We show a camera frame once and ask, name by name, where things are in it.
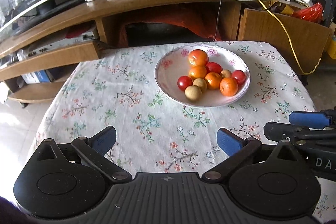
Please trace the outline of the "orange mandarin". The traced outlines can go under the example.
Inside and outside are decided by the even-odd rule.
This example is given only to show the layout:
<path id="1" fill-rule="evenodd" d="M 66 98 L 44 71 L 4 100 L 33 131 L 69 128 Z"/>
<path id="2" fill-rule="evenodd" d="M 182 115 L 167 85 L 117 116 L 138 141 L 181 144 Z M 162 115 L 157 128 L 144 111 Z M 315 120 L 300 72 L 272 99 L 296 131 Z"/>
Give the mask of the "orange mandarin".
<path id="1" fill-rule="evenodd" d="M 194 66 L 194 67 L 191 67 L 190 70 L 189 70 L 189 77 L 192 79 L 192 80 L 195 80 L 195 79 L 204 79 L 207 75 L 207 69 L 206 67 L 204 66 L 201 66 L 201 65 L 197 65 L 197 66 Z"/>
<path id="2" fill-rule="evenodd" d="M 223 78 L 219 85 L 220 92 L 227 97 L 234 96 L 239 89 L 238 83 L 232 78 Z"/>
<path id="3" fill-rule="evenodd" d="M 205 76 L 205 82 L 209 90 L 219 89 L 221 81 L 222 81 L 221 75 L 216 72 L 207 73 L 207 75 Z"/>

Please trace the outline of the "beige longan fruit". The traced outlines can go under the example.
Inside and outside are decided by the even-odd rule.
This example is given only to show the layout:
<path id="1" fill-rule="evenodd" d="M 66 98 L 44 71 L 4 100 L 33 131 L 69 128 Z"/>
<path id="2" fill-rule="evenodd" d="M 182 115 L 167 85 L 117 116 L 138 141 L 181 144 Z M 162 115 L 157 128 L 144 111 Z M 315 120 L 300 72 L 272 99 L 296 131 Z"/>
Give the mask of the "beige longan fruit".
<path id="1" fill-rule="evenodd" d="M 197 102 L 202 96 L 202 91 L 197 86 L 188 86 L 185 89 L 185 97 L 191 102 Z"/>
<path id="2" fill-rule="evenodd" d="M 198 87 L 202 93 L 205 93 L 207 90 L 207 82 L 201 78 L 194 79 L 193 86 Z"/>
<path id="3" fill-rule="evenodd" d="M 232 72 L 228 69 L 224 69 L 220 72 L 221 77 L 224 78 L 231 78 Z"/>

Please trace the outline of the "red cherry tomato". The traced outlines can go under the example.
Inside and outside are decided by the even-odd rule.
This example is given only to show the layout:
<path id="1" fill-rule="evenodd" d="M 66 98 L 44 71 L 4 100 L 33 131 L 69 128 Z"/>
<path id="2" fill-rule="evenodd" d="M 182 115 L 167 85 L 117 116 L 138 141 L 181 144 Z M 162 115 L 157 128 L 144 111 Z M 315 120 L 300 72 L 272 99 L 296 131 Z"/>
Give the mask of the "red cherry tomato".
<path id="1" fill-rule="evenodd" d="M 177 86 L 181 91 L 185 91 L 186 88 L 193 85 L 193 80 L 189 76 L 181 76 L 177 80 Z"/>
<path id="2" fill-rule="evenodd" d="M 246 74 L 243 71 L 235 70 L 232 73 L 231 78 L 234 79 L 238 83 L 238 85 L 240 86 L 240 85 L 245 83 L 247 77 L 246 77 Z"/>
<path id="3" fill-rule="evenodd" d="M 207 73 L 217 73 L 220 74 L 223 70 L 222 66 L 215 62 L 208 62 L 206 65 Z"/>

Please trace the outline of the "large red apple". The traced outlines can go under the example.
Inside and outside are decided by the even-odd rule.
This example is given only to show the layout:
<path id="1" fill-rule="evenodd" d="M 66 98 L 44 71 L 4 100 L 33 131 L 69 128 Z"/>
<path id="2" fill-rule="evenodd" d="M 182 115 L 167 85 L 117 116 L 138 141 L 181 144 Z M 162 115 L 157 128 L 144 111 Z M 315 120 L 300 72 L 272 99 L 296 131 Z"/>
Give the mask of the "large red apple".
<path id="1" fill-rule="evenodd" d="M 196 49 L 189 53 L 188 61 L 192 67 L 206 66 L 209 62 L 209 56 L 205 51 Z"/>

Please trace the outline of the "floral white tablecloth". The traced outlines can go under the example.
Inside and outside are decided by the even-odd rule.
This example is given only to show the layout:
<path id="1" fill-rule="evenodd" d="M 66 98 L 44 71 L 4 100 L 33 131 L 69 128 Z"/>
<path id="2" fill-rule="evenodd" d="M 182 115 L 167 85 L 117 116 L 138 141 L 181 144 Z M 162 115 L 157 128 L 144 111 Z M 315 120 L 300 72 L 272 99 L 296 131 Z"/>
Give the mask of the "floral white tablecloth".
<path id="1" fill-rule="evenodd" d="M 117 142 L 107 158 L 131 174 L 202 173 L 226 158 L 216 142 L 219 128 L 266 143 L 266 122 L 286 123 L 293 111 L 315 110 L 285 59 L 262 42 L 203 44 L 224 69 L 248 67 L 252 80 L 238 101 L 201 108 L 175 102 L 158 87 L 154 73 L 184 75 L 195 48 L 192 43 L 126 48 L 79 64 L 47 110 L 35 142 L 68 143 L 111 125 Z"/>

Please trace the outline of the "blue white box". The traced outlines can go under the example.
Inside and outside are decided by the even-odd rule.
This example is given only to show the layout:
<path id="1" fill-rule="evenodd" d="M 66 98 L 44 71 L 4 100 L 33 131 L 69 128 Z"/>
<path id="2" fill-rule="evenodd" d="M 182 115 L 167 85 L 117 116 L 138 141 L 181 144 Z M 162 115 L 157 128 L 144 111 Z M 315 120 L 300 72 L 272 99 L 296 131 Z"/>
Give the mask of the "blue white box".
<path id="1" fill-rule="evenodd" d="M 41 70 L 22 75 L 26 84 L 51 83 L 54 81 L 53 76 L 48 70 Z"/>

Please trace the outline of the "white floral ceramic plate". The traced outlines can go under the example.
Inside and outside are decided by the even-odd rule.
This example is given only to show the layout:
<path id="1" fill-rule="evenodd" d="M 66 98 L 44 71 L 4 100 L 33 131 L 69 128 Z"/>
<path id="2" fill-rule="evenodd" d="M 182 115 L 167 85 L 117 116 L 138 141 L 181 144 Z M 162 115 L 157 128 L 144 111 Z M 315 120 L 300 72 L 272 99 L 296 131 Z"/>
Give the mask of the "white floral ceramic plate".
<path id="1" fill-rule="evenodd" d="M 197 102 L 191 102 L 186 98 L 184 92 L 179 89 L 177 80 L 179 77 L 188 74 L 190 69 L 188 55 L 193 50 L 205 51 L 210 61 L 218 63 L 224 69 L 231 72 L 241 70 L 245 73 L 246 80 L 239 86 L 238 92 L 234 96 L 225 97 L 220 91 L 211 90 L 206 91 L 205 95 Z M 161 57 L 155 67 L 154 76 L 158 87 L 169 98 L 180 104 L 198 108 L 222 107 L 234 103 L 246 94 L 251 82 L 248 66 L 237 54 L 209 43 L 174 48 Z"/>

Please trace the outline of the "red plastic bag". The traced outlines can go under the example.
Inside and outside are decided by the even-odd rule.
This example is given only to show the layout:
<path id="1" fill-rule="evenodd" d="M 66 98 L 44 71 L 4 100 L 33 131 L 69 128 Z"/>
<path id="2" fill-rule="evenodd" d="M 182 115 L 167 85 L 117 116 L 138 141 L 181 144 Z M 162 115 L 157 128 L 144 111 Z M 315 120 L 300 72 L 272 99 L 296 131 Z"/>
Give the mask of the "red plastic bag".
<path id="1" fill-rule="evenodd" d="M 292 16 L 308 22 L 320 23 L 323 16 L 323 6 L 318 2 L 311 7 L 294 11 Z"/>

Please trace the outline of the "wooden tv cabinet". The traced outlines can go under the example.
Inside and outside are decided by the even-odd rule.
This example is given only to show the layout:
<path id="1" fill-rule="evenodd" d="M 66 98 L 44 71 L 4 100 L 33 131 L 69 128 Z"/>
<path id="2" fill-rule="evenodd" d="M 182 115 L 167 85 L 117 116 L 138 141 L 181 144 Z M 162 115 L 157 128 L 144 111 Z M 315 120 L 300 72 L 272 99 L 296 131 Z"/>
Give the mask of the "wooden tv cabinet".
<path id="1" fill-rule="evenodd" d="M 163 22 L 169 16 L 195 23 L 201 18 L 205 29 L 218 32 L 222 41 L 261 41 L 274 46 L 302 75 L 318 63 L 333 35 L 330 27 L 292 16 L 243 9 L 234 0 L 95 0 L 54 16 L 30 30 L 5 40 L 1 56 L 7 56 L 55 32 L 85 22 L 94 22 L 100 44 L 126 48 L 122 26 L 135 22 Z"/>

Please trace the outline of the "silver media player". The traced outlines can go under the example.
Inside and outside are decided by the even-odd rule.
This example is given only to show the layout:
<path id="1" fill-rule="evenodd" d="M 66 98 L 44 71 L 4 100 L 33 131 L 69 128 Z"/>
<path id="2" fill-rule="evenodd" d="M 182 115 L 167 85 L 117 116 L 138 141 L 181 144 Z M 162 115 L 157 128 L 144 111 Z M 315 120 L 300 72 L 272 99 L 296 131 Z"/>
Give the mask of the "silver media player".
<path id="1" fill-rule="evenodd" d="M 96 27 L 92 27 L 86 32 L 71 31 L 70 29 L 59 31 L 1 58 L 1 69 L 18 61 L 23 61 L 29 57 L 34 57 L 58 48 L 98 39 L 99 35 Z"/>

